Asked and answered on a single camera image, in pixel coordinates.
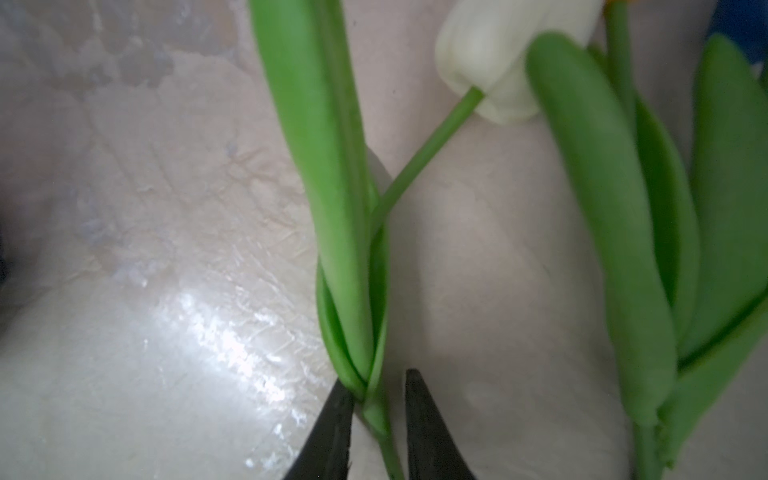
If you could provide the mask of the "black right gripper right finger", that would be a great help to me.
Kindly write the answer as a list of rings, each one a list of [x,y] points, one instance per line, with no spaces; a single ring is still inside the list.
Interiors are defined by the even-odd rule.
[[[408,471],[411,480],[475,480],[419,370],[405,379]]]

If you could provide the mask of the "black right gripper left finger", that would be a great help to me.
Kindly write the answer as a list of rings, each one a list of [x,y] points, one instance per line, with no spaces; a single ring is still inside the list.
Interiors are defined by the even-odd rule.
[[[284,480],[346,480],[355,397],[336,380]]]

